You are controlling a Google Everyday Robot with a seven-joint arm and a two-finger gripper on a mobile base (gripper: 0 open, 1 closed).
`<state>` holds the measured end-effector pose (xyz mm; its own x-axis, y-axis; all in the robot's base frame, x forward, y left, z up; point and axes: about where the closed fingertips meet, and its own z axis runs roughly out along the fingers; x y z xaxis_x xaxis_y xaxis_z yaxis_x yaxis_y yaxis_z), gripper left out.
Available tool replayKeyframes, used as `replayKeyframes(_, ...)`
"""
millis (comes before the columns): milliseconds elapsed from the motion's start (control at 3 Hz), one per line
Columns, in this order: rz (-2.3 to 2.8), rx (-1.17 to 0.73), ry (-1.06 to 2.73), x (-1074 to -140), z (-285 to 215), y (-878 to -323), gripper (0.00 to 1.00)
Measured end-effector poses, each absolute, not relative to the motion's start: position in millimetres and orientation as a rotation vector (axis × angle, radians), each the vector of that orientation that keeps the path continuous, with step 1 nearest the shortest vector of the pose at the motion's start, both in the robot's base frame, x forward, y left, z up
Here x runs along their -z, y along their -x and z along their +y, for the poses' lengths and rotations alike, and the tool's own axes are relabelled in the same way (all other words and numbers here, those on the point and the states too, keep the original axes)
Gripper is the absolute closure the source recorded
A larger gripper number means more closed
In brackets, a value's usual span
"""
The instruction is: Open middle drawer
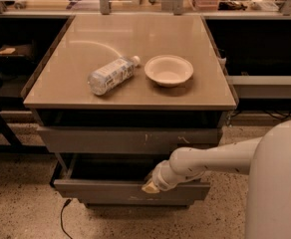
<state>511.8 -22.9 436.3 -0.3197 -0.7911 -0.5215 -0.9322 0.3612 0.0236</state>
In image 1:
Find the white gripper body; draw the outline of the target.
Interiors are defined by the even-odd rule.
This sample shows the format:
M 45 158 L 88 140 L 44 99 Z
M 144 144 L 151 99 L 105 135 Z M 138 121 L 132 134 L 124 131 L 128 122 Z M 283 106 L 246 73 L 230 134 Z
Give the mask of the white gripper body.
M 151 181 L 159 191 L 169 191 L 181 183 L 200 178 L 204 172 L 204 168 L 191 167 L 184 161 L 164 160 L 152 171 Z

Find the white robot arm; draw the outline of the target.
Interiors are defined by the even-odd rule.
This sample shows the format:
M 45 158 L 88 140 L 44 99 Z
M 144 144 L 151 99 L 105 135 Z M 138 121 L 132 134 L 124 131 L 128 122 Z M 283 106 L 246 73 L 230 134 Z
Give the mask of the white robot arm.
M 248 176 L 245 239 L 291 239 L 291 120 L 246 141 L 180 147 L 154 168 L 143 191 L 169 191 L 206 171 Z

